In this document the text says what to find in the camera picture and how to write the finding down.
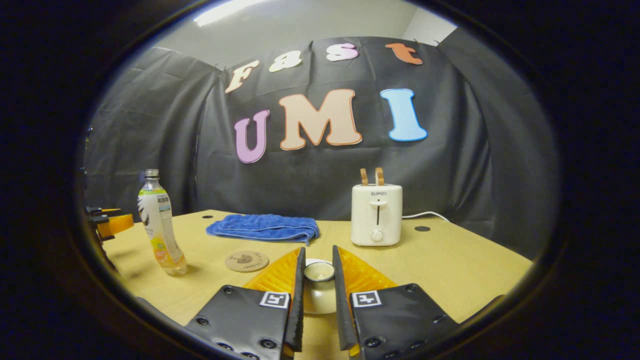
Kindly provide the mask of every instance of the bottle label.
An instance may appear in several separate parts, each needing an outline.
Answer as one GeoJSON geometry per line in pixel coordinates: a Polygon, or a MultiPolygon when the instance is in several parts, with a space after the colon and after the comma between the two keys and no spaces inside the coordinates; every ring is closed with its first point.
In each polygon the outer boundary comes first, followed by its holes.
{"type": "Polygon", "coordinates": [[[138,211],[151,240],[154,255],[161,265],[173,266],[182,259],[175,242],[171,201],[165,190],[142,190],[138,195],[138,211]]]}

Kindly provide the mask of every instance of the black fabric curtain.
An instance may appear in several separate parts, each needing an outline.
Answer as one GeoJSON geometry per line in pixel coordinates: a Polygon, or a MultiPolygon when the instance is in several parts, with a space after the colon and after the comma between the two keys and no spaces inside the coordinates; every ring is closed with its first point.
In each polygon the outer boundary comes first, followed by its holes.
{"type": "Polygon", "coordinates": [[[533,89],[495,51],[458,28],[438,46],[472,87],[491,147],[491,239],[529,259],[551,236],[561,183],[557,141],[533,89]]]}
{"type": "MultiPolygon", "coordinates": [[[[456,30],[433,47],[393,38],[331,38],[294,44],[220,71],[152,48],[125,69],[92,119],[88,205],[137,214],[141,172],[157,167],[174,215],[203,209],[349,220],[360,168],[403,187],[403,213],[436,211],[481,236],[532,258],[554,218],[557,163],[553,139],[531,89],[489,48],[456,30]],[[327,47],[353,44],[356,58],[329,61],[327,47]],[[396,56],[403,44],[421,65],[396,56]],[[274,59],[300,51],[301,64],[271,72],[274,59]],[[233,71],[259,60],[241,86],[225,92],[233,71]],[[327,95],[355,93],[351,111],[362,141],[285,150],[285,106],[300,94],[316,109],[327,95]],[[391,138],[394,119],[381,91],[410,89],[426,138],[391,138]],[[239,159],[235,125],[268,110],[259,160],[239,159]]],[[[250,120],[246,146],[258,144],[250,120]]]]}

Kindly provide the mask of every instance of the cork coaster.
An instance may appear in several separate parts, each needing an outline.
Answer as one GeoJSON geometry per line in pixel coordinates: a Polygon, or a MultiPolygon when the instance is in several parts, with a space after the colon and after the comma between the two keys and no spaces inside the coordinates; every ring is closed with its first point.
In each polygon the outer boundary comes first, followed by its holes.
{"type": "Polygon", "coordinates": [[[269,258],[257,251],[239,251],[229,256],[225,265],[237,272],[254,272],[269,265],[269,258]]]}

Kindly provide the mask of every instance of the white cable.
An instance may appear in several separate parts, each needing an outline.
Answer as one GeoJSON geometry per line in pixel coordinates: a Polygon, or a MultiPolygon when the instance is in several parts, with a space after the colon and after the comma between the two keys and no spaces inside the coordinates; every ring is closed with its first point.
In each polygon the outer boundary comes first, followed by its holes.
{"type": "Polygon", "coordinates": [[[405,217],[402,217],[402,218],[417,218],[419,216],[427,215],[427,214],[435,215],[435,216],[437,216],[437,217],[439,217],[439,218],[441,218],[443,220],[448,221],[447,218],[443,217],[442,215],[440,215],[438,213],[434,213],[433,211],[425,211],[423,213],[419,213],[419,214],[415,214],[415,215],[406,215],[405,217]]]}

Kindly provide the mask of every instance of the plastic bottle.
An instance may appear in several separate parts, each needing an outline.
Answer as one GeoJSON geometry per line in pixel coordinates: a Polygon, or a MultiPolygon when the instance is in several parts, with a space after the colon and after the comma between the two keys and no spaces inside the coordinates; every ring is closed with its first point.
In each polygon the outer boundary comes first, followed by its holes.
{"type": "Polygon", "coordinates": [[[156,261],[169,275],[184,275],[187,261],[173,235],[171,201],[159,183],[159,171],[145,171],[145,185],[138,194],[138,213],[151,240],[156,261]]]}

